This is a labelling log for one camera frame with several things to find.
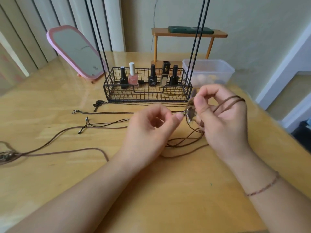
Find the wire basket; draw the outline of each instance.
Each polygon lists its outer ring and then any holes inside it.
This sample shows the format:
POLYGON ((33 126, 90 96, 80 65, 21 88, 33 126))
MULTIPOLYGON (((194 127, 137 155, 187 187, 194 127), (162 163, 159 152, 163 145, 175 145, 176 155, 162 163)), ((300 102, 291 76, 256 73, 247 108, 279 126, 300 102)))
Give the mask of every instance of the wire basket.
MULTIPOLYGON (((178 69, 178 83, 177 85, 167 84, 160 87, 160 80, 162 69, 156 69, 157 85, 149 86, 148 78, 151 74, 151 69, 135 68, 138 74, 139 87, 128 85, 126 89, 122 89, 120 85, 121 70, 120 67, 113 67, 108 77, 106 78, 103 88, 108 101, 147 101, 147 102, 187 102, 192 85, 186 75, 184 69, 178 69)), ((130 74, 130 69, 125 68, 126 75, 130 74)), ((172 76, 173 69, 170 69, 169 77, 172 76)))

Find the plastic container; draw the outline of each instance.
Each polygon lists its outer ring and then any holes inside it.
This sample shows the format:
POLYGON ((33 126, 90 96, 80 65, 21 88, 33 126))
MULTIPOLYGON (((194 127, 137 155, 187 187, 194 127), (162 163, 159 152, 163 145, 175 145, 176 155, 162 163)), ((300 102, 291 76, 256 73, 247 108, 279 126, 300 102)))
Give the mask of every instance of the plastic container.
MULTIPOLYGON (((189 59, 183 60, 183 69, 187 72, 189 59)), ((190 78, 192 62, 188 73, 190 78)), ((194 88, 207 84, 226 84, 234 73, 234 68, 223 60, 196 60, 191 78, 194 88)))

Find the black nail polish bottle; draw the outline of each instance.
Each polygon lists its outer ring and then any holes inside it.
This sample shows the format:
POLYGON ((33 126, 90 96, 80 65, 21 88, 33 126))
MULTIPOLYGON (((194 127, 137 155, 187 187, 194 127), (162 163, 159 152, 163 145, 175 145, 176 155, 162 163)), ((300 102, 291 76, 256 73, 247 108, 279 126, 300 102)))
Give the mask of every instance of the black nail polish bottle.
POLYGON ((151 65, 151 74, 148 79, 149 86, 156 86, 157 76, 156 76, 156 66, 151 65))
POLYGON ((126 89, 128 88, 128 78, 125 74, 124 66, 120 67, 120 71, 121 71, 120 85, 122 89, 126 89))
POLYGON ((170 85, 177 85, 178 83, 178 76, 177 76, 177 72, 178 72, 178 65, 174 65, 173 67, 173 75, 169 78, 169 84, 170 85))

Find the left hand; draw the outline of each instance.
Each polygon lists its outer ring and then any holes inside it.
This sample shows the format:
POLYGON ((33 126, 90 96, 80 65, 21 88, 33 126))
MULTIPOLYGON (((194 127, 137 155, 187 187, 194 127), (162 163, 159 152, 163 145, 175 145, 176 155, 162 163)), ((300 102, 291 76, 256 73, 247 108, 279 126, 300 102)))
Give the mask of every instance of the left hand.
POLYGON ((117 157, 136 171, 148 166, 163 151, 169 137, 183 120, 162 104, 149 105, 131 117, 117 157))

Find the hand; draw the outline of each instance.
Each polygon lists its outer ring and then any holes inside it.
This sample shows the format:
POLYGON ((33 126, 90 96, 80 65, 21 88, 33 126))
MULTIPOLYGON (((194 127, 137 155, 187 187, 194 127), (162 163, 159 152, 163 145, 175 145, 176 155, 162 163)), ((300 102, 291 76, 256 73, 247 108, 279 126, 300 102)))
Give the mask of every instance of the hand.
POLYGON ((247 138, 247 107, 245 102, 234 104, 222 113, 229 104, 237 100, 232 98, 225 102, 215 113, 216 106, 208 104, 208 99, 214 97, 220 104, 230 96, 235 95, 223 85, 205 85, 200 88, 194 98, 198 124, 204 122, 205 137, 209 145, 225 163, 237 158, 250 149, 247 138))
POLYGON ((134 113, 118 156, 139 171, 163 151, 169 137, 184 115, 172 112, 162 104, 153 104, 134 113))

